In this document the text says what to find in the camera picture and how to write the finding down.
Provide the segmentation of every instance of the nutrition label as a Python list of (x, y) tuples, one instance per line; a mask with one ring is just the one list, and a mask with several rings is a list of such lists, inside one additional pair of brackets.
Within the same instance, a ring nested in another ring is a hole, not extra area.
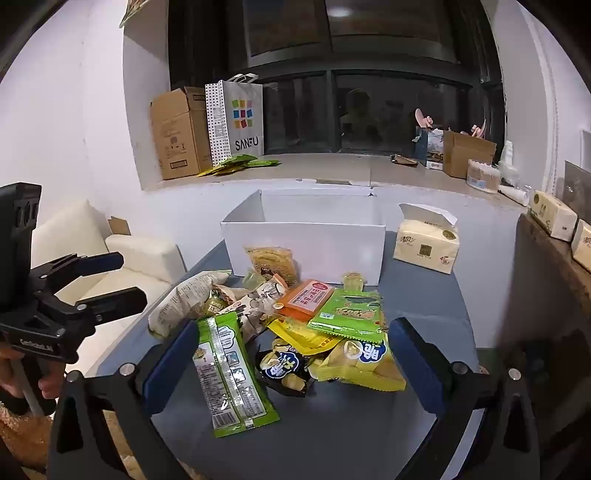
[(315, 312), (330, 292), (329, 285), (319, 281), (310, 282), (288, 302), (288, 305)]
[(193, 363), (199, 374), (205, 401), (212, 414), (213, 427), (226, 427), (240, 423), (215, 364), (212, 347), (208, 342), (199, 345), (193, 355)]

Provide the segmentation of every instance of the sofa cushion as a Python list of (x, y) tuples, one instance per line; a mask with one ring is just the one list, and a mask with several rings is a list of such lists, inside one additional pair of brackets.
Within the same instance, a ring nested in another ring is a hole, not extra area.
[(111, 235), (105, 239), (109, 252), (120, 252), (125, 268), (175, 283), (186, 270), (178, 247), (166, 240), (137, 235)]
[(130, 287), (141, 288), (146, 294), (148, 305), (150, 305), (170, 288), (170, 284), (123, 267), (106, 273), (94, 287), (82, 296), (83, 298), (96, 297)]
[[(127, 268), (121, 268), (120, 270), (108, 272), (100, 282), (83, 295), (83, 298), (96, 297), (130, 287), (141, 288), (146, 294), (148, 306), (150, 306), (170, 288), (170, 285)], [(78, 348), (78, 362), (74, 365), (68, 365), (66, 371), (80, 370), (83, 374), (88, 374), (95, 362), (117, 344), (117, 340), (124, 331), (139, 317), (140, 314), (132, 315), (97, 326), (95, 334), (85, 338)]]
[[(95, 213), (87, 200), (61, 210), (33, 231), (31, 266), (69, 254), (100, 255), (107, 253), (105, 240), (95, 222)], [(57, 293), (57, 297), (74, 305), (105, 274), (80, 277)]]

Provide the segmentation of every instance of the snack packet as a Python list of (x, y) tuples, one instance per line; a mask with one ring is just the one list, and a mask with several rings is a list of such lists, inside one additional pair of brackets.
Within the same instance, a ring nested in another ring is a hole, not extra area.
[(216, 437), (279, 420), (254, 380), (235, 312), (201, 320), (199, 342), (193, 363), (212, 414)]
[(219, 292), (215, 289), (215, 285), (213, 285), (209, 293), (209, 298), (203, 304), (203, 308), (201, 310), (201, 314), (199, 315), (199, 319), (215, 317), (227, 306), (228, 302), (226, 302), (224, 299), (220, 297)]
[(179, 283), (148, 315), (150, 333), (158, 339), (166, 338), (182, 319), (198, 319), (212, 284), (224, 283), (231, 273), (231, 270), (203, 271)]
[(256, 377), (282, 395), (305, 397), (312, 382), (308, 360), (286, 341), (276, 338), (272, 350), (258, 352)]
[(339, 337), (311, 329), (299, 320), (281, 315), (269, 317), (267, 328), (306, 356), (327, 352), (340, 342)]
[(215, 292), (218, 297), (220, 297), (228, 305), (231, 305), (246, 295), (248, 290), (245, 288), (227, 287), (225, 285), (212, 285), (212, 292)]
[(333, 287), (317, 280), (304, 280), (287, 292), (274, 307), (280, 315), (302, 322), (312, 319), (329, 299)]
[(263, 315), (274, 312), (273, 305), (286, 291), (287, 284), (283, 279), (279, 275), (273, 275), (270, 280), (219, 314), (236, 312), (240, 331), (246, 343), (265, 329)]
[(385, 392), (406, 388), (385, 335), (379, 345), (342, 339), (324, 360), (314, 359), (308, 370), (318, 381), (338, 379)]
[(291, 250), (281, 247), (245, 248), (244, 250), (251, 257), (255, 271), (266, 280), (278, 274), (290, 287), (299, 282)]
[(332, 335), (380, 343), (384, 336), (378, 291), (336, 289), (308, 327)]

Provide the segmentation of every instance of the white paper bag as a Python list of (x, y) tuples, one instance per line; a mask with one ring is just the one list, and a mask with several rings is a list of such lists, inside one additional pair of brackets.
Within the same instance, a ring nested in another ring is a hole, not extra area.
[(213, 166), (233, 155), (264, 153), (262, 85), (248, 73), (205, 86)]

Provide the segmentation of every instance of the plastic bottle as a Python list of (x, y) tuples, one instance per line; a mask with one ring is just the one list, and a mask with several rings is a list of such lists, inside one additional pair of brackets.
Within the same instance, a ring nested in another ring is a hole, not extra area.
[(501, 177), (514, 187), (519, 187), (519, 172), (513, 166), (513, 142), (507, 140), (499, 162)]

